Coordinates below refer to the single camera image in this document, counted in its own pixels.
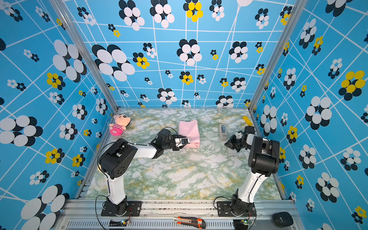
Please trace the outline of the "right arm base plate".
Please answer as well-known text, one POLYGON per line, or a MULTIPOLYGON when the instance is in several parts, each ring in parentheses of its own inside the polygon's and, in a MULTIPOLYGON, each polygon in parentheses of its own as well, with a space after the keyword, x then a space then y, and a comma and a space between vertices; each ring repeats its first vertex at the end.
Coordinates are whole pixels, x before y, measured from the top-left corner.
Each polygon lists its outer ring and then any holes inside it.
POLYGON ((239 198, 238 192, 232 199, 218 196, 213 200, 213 206, 219 217, 257 217, 254 203, 247 203, 239 198))

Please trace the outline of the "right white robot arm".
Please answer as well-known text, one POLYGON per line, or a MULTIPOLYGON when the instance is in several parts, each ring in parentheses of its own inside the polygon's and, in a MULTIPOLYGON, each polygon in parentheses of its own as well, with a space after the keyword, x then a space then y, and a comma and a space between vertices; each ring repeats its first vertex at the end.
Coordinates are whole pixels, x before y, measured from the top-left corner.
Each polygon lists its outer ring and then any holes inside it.
POLYGON ((246 126, 243 132, 232 135, 224 145, 237 152, 249 150, 250 172, 233 194, 232 212, 236 215, 255 212, 254 197, 257 191, 268 177, 278 171, 280 143, 257 135, 253 126, 246 126))

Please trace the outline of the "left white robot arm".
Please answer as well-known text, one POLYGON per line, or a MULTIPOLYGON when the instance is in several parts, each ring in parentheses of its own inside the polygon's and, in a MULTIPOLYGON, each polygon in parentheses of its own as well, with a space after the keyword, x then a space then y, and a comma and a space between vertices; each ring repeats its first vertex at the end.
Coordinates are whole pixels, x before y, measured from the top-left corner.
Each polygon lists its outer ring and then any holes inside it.
POLYGON ((167 128, 162 129, 147 145, 128 142, 120 138, 99 157, 100 171, 107 177, 109 195, 107 202, 114 208, 125 206, 127 196, 124 190, 124 173, 133 159, 157 159, 165 150, 179 151, 190 144, 190 138, 172 134, 167 128))

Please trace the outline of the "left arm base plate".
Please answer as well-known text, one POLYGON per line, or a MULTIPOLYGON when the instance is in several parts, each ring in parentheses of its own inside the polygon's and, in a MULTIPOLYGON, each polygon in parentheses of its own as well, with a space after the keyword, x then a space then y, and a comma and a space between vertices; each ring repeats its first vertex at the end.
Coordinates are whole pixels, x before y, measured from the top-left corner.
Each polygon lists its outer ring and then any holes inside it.
POLYGON ((138 217, 142 209, 142 201, 127 201, 114 204, 108 198, 103 203, 101 216, 103 217, 138 217))

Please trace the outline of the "purple wrapping paper sheet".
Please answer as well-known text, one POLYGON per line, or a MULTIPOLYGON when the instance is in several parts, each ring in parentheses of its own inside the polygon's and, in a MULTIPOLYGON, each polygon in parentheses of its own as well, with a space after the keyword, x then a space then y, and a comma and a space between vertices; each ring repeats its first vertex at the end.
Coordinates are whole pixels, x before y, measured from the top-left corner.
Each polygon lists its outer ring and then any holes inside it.
POLYGON ((185 148, 199 149, 200 134, 197 120, 189 122, 180 121, 178 134, 188 138, 188 144, 185 145, 185 148))

